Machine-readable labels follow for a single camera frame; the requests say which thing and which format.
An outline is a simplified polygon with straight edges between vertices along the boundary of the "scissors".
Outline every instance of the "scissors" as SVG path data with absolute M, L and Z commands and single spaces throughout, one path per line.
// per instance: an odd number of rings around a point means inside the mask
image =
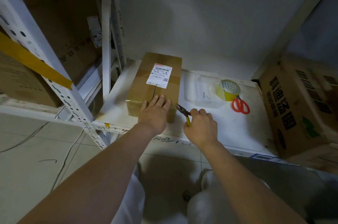
M 231 106 L 232 106 L 232 109 L 237 113 L 242 113 L 242 114 L 250 113 L 250 107 L 244 100 L 241 100 L 239 95 L 237 95 L 236 98 L 232 101 Z
M 185 110 L 185 108 L 183 108 L 182 106 L 180 106 L 179 104 L 176 105 L 176 109 L 179 110 L 187 119 L 187 124 L 188 126 L 190 126 L 190 119 L 189 119 L 189 115 L 191 115 L 187 110 Z

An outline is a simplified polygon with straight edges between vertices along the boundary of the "perforated metal upright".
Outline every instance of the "perforated metal upright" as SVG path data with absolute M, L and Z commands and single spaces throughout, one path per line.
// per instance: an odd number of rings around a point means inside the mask
M 0 25 L 16 42 L 25 46 L 31 53 L 44 61 L 50 67 L 69 79 L 61 62 L 55 55 L 44 34 L 34 21 L 23 0 L 0 0 Z M 110 143 L 110 133 L 95 130 L 93 115 L 86 106 L 78 90 L 72 85 L 72 90 L 66 89 L 51 80 L 45 79 L 53 91 L 64 103 L 101 149 Z

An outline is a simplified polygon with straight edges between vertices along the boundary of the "tile floor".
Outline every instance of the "tile floor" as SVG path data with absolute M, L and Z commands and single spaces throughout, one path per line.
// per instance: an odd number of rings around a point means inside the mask
M 0 114 L 0 151 L 25 139 L 46 122 Z M 71 144 L 65 168 L 56 185 L 100 152 L 82 129 L 48 123 L 24 144 L 0 153 L 0 219 L 1 223 L 19 221 L 52 189 L 62 162 Z M 257 177 L 295 211 L 306 217 L 309 203 L 316 205 L 316 196 L 327 189 L 330 175 L 305 168 L 238 157 Z M 196 147 L 172 145 L 152 140 L 140 158 L 140 180 L 146 191 L 142 223 L 187 223 L 182 194 L 193 196 L 200 191 L 201 171 L 211 169 Z

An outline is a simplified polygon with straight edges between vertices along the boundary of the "white sticker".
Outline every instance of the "white sticker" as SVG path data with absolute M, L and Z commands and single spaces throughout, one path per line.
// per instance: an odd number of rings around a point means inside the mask
M 166 89 L 170 77 L 172 67 L 155 64 L 152 69 L 147 84 L 156 85 L 160 88 Z
M 90 30 L 90 36 L 96 48 L 102 46 L 102 32 L 99 18 L 96 17 L 87 17 L 87 22 Z

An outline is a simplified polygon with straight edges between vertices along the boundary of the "clear plastic container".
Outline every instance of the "clear plastic container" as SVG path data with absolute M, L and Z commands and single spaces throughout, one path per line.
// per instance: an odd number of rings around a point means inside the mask
M 194 105 L 219 108 L 225 104 L 221 79 L 217 73 L 190 72 L 184 82 L 185 99 Z

